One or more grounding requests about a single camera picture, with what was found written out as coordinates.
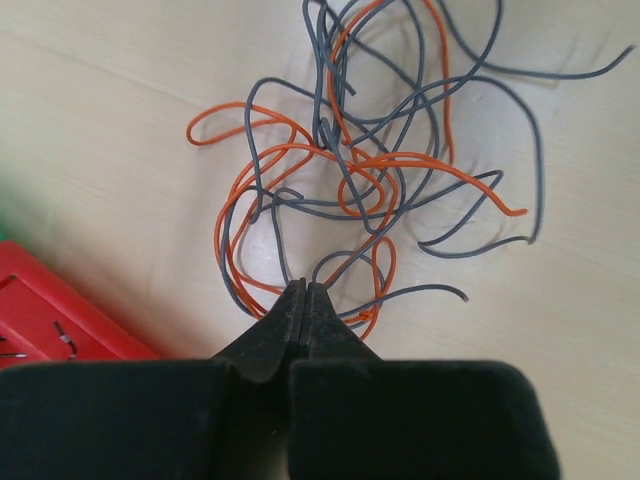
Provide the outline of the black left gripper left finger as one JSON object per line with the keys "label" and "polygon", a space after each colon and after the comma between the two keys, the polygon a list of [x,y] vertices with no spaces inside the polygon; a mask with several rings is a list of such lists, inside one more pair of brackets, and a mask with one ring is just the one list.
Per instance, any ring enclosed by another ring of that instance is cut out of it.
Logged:
{"label": "black left gripper left finger", "polygon": [[1,376],[5,479],[259,479],[284,454],[306,296],[206,360],[42,363]]}

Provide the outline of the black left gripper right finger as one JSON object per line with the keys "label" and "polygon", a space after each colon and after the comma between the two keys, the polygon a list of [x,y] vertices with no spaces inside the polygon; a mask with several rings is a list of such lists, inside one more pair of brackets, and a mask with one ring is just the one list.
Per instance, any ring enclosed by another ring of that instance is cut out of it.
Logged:
{"label": "black left gripper right finger", "polygon": [[533,385],[493,360],[385,361],[308,286],[290,368],[294,479],[556,479]]}

